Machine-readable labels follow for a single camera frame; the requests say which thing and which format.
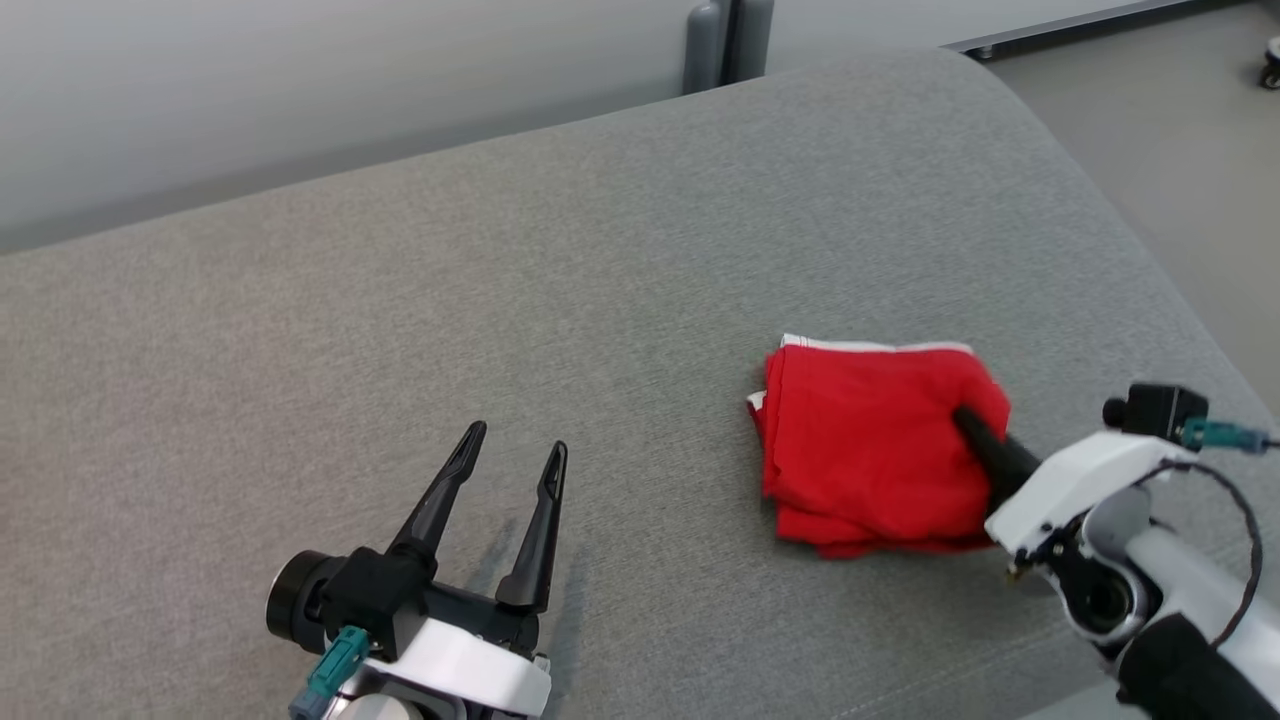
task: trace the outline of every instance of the teal connector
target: teal connector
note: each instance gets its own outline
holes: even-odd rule
[[[302,688],[289,703],[289,720],[324,720],[330,705],[333,705],[332,697],[324,697],[311,688]]]
[[[1183,446],[1234,447],[1249,455],[1262,455],[1274,446],[1271,436],[1263,430],[1244,428],[1235,423],[1217,423],[1207,418],[1190,418],[1183,427]]]
[[[369,633],[347,625],[338,633],[338,639],[324,651],[320,662],[316,662],[316,669],[307,676],[307,688],[332,698],[367,657]]]

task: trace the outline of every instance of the gray fabric surface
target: gray fabric surface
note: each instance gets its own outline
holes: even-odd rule
[[[998,719],[1097,682],[998,552],[772,538],[742,398],[783,331],[969,342],[1039,451],[1135,378],[1270,421],[995,78],[864,53],[0,261],[0,706],[279,716],[314,659],[264,628],[275,570],[385,543],[476,418],[447,582],[493,589],[570,447],[554,716]],[[1276,464],[1213,460],[1274,527]],[[1157,506],[1243,568],[1213,488]]]

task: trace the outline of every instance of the caster wheel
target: caster wheel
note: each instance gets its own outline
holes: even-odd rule
[[[1280,65],[1267,65],[1262,68],[1258,85],[1267,90],[1280,90]]]

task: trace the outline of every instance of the black cable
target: black cable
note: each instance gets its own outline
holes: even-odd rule
[[[1228,620],[1226,626],[1219,633],[1210,647],[1217,650],[1222,643],[1231,637],[1235,628],[1239,626],[1240,620],[1244,619],[1244,614],[1249,611],[1249,606],[1253,605],[1253,596],[1258,593],[1258,583],[1262,580],[1262,532],[1258,529],[1258,518],[1253,514],[1253,506],[1240,492],[1240,488],[1235,486],[1226,475],[1210,468],[1208,465],[1192,461],[1181,460],[1166,460],[1156,466],[1155,470],[1147,473],[1138,479],[1138,483],[1143,483],[1155,478],[1156,475],[1166,470],[1179,470],[1185,473],[1187,470],[1198,470],[1210,478],[1212,478],[1217,484],[1222,486],[1224,489],[1231,496],[1235,506],[1240,509],[1240,514],[1244,515],[1244,529],[1249,534],[1249,579],[1244,583],[1244,592],[1240,594],[1240,606],[1235,609],[1231,619]]]

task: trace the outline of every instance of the robotic arm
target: robotic arm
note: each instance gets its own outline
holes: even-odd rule
[[[360,547],[289,560],[266,601],[268,629],[320,655],[292,720],[538,717],[550,662],[536,652],[550,596],[568,450],[552,447],[538,505],[509,575],[488,598],[435,582],[453,500],[475,469],[472,423],[385,552]]]
[[[1276,719],[1280,612],[1253,597],[1257,521],[1230,480],[1197,461],[1206,443],[1262,452],[1270,439],[1207,414],[1208,401],[1185,388],[1135,384],[1128,401],[1108,401],[1112,430],[1043,462],[966,409],[954,420],[991,478],[986,528],[1012,556],[1010,577],[1048,580],[1068,623],[1119,680],[1121,702],[1156,717]],[[1248,584],[1152,520],[1147,484],[1188,470],[1211,475],[1244,512]]]

